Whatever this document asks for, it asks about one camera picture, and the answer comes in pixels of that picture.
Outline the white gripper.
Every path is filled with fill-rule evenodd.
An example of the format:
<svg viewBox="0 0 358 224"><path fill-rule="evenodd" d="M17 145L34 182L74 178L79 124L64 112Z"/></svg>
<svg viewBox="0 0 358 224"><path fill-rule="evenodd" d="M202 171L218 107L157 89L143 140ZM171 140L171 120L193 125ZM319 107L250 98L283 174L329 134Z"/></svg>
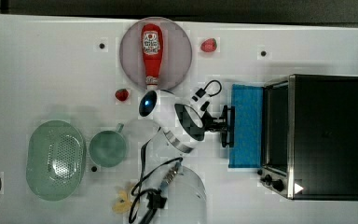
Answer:
<svg viewBox="0 0 358 224"><path fill-rule="evenodd" d="M212 96L203 88L194 88L190 94L190 117L197 125L201 125L201 117L203 116L203 125L206 132L226 133L228 129L227 114L222 113L219 118L213 117L206 109L201 109L207 102L212 101Z"/></svg>

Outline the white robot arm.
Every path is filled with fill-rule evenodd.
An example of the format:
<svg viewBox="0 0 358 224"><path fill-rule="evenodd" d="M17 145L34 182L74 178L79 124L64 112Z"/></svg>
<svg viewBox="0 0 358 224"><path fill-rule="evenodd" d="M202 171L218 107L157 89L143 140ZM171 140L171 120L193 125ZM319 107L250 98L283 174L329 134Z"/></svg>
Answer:
<svg viewBox="0 0 358 224"><path fill-rule="evenodd" d="M213 95L205 87L185 99L168 90L149 90L139 104L139 116L158 125L157 133L141 146L141 172L131 189L134 201L130 224L151 224L168 202L166 190L183 169L183 160L205 140L206 133L219 133L224 147L233 141L235 112L228 107L219 117L208 107Z"/></svg>

